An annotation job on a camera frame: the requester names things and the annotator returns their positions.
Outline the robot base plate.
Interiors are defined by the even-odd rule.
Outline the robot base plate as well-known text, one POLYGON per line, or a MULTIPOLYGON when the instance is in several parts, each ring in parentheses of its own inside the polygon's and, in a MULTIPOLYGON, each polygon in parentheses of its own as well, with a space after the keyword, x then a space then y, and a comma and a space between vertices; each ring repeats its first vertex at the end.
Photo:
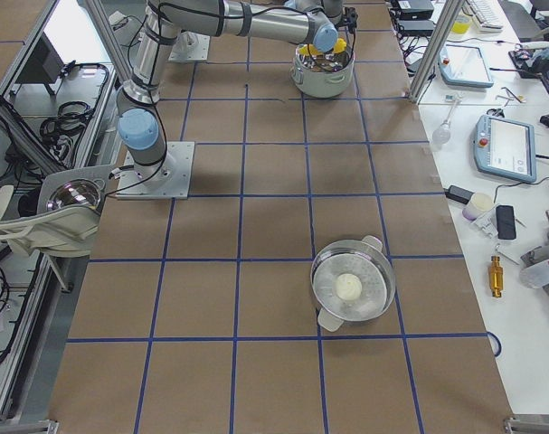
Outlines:
POLYGON ((126 153, 124 165, 128 170, 120 173, 114 196, 120 200, 186 199, 189 194, 194 142, 169 141, 162 167, 136 165, 126 153))

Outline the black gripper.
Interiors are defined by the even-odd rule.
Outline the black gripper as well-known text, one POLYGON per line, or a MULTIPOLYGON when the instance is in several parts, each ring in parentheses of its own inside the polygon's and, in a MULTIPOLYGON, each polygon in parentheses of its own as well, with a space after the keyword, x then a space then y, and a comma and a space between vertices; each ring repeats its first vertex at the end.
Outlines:
POLYGON ((355 30, 357 28, 358 13, 354 7, 345 6, 341 14, 341 26, 347 30, 355 30))

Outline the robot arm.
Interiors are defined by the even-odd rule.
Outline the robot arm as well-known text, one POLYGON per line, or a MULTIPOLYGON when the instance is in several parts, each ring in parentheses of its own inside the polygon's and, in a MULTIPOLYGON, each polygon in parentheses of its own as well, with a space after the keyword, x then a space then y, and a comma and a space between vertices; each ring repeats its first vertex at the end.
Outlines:
POLYGON ((308 50, 337 51, 338 31, 356 29, 357 13, 340 1, 150 1, 131 73, 117 95, 118 138, 127 148, 116 170, 119 199, 184 199, 194 143, 167 139, 157 113, 159 86, 171 61, 204 61, 213 37, 232 34, 290 42, 308 50))

